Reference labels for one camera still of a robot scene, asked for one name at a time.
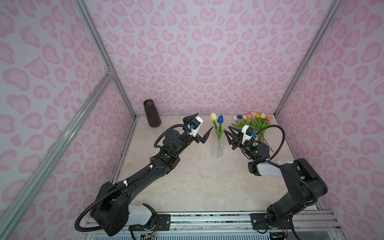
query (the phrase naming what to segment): blue tulip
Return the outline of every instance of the blue tulip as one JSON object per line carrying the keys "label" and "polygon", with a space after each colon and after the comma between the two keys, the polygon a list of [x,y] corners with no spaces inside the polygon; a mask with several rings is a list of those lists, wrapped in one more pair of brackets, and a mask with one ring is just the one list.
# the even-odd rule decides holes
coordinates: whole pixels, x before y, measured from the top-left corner
{"label": "blue tulip", "polygon": [[223,115],[220,115],[220,116],[218,117],[217,122],[218,122],[218,123],[223,123],[223,122],[224,122]]}

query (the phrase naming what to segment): yellow tulip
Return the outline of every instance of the yellow tulip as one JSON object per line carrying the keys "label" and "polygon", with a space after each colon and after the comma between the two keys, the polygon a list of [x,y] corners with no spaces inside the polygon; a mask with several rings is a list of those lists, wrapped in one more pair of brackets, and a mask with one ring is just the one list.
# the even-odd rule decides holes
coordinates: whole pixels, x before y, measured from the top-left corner
{"label": "yellow tulip", "polygon": [[215,113],[211,113],[211,120],[212,121],[216,121],[217,120],[217,116]]}

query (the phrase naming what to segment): aluminum frame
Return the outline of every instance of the aluminum frame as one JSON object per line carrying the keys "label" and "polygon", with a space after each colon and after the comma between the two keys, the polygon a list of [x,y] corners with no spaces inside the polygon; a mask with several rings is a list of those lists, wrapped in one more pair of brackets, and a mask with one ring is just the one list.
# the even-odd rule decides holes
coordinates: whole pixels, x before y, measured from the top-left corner
{"label": "aluminum frame", "polygon": [[0,222],[0,240],[7,240],[12,234],[112,80],[113,75],[111,72],[107,72],[17,198],[9,206]]}
{"label": "aluminum frame", "polygon": [[127,157],[129,146],[131,145],[132,138],[133,138],[133,135],[135,133],[137,123],[138,123],[138,118],[136,118],[136,120],[132,121],[131,126],[128,130],[128,134],[127,134],[126,139],[124,140],[124,144],[122,146],[120,156],[119,156],[119,158],[115,164],[115,167],[112,171],[111,178],[109,179],[109,181],[112,184],[115,184],[119,179],[121,168],[123,166],[125,158]]}
{"label": "aluminum frame", "polygon": [[86,3],[84,2],[84,0],[73,0],[73,2],[75,3],[77,10],[78,10],[79,14],[81,15],[81,17],[85,23],[85,26],[87,27],[93,41],[95,42],[96,47],[100,52],[100,56],[103,59],[105,66],[111,72],[111,74],[114,76],[113,80],[114,80],[116,86],[118,87],[119,94],[122,97],[124,104],[128,108],[131,117],[133,119],[135,119],[136,114],[132,108],[131,103],[129,102],[129,99],[127,97],[127,94],[124,91],[124,88],[121,84],[121,81],[116,74],[116,70],[113,67],[112,61],[108,56],[107,50],[103,44],[103,41],[101,40],[100,34],[97,31],[96,25],[93,22],[93,19],[91,17],[91,14],[88,10]]}
{"label": "aluminum frame", "polygon": [[[170,230],[161,233],[234,233],[256,232],[252,228],[250,213],[266,213],[266,211],[250,212],[161,212],[170,214]],[[304,210],[293,217],[293,223],[297,232],[324,231],[340,235],[335,232],[342,231],[335,215],[331,211]],[[86,227],[97,226],[97,223],[89,218]],[[118,234],[126,234],[124,227]],[[268,230],[268,232],[280,232],[281,229]],[[93,236],[105,234],[103,230],[92,232]]]}
{"label": "aluminum frame", "polygon": [[316,34],[313,37],[313,40],[310,46],[308,47],[307,52],[303,57],[303,60],[299,64],[299,67],[297,68],[295,74],[293,75],[291,82],[289,83],[286,91],[284,92],[283,97],[281,98],[279,105],[276,108],[276,111],[275,111],[276,119],[280,116],[281,112],[283,111],[284,105],[287,102],[289,96],[291,95],[293,88],[296,86],[297,82],[300,80],[300,77],[303,71],[307,67],[317,47],[320,45],[321,40],[323,39],[327,30],[330,28],[333,20],[335,19],[338,11],[341,9],[341,6],[343,5],[343,3],[344,3],[344,0],[333,0],[333,2],[331,3],[331,6],[329,7],[327,13],[325,14],[323,21],[321,22]]}

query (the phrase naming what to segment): pink wall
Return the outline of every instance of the pink wall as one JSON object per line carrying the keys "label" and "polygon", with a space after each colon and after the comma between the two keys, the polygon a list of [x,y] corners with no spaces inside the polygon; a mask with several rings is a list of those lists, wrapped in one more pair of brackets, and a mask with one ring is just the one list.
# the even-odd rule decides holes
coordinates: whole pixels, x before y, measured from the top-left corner
{"label": "pink wall", "polygon": [[130,122],[110,83],[10,240],[77,239],[74,221],[109,181]]}
{"label": "pink wall", "polygon": [[274,112],[331,0],[86,0],[137,114]]}
{"label": "pink wall", "polygon": [[384,235],[383,1],[346,0],[280,118],[348,240]]}
{"label": "pink wall", "polygon": [[71,0],[0,9],[1,218],[106,69]]}

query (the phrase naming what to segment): tulip bouquet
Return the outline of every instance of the tulip bouquet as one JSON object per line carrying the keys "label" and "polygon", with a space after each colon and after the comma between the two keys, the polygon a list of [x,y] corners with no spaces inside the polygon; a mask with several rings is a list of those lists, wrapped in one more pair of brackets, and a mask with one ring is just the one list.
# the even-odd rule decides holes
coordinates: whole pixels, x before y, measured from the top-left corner
{"label": "tulip bouquet", "polygon": [[[245,125],[252,127],[255,132],[260,131],[266,126],[271,124],[272,117],[265,115],[265,113],[259,114],[255,112],[248,113],[247,115],[234,115],[233,120],[236,123],[232,123],[232,125],[237,129],[242,129]],[[266,144],[269,149],[273,152],[272,148],[269,146],[268,142],[264,138],[264,132],[258,134],[259,141]]]}
{"label": "tulip bouquet", "polygon": [[211,113],[211,120],[214,123],[217,138],[221,139],[221,136],[223,135],[225,130],[225,128],[221,129],[221,124],[224,122],[223,116],[220,115],[219,117],[217,117],[215,113]]}

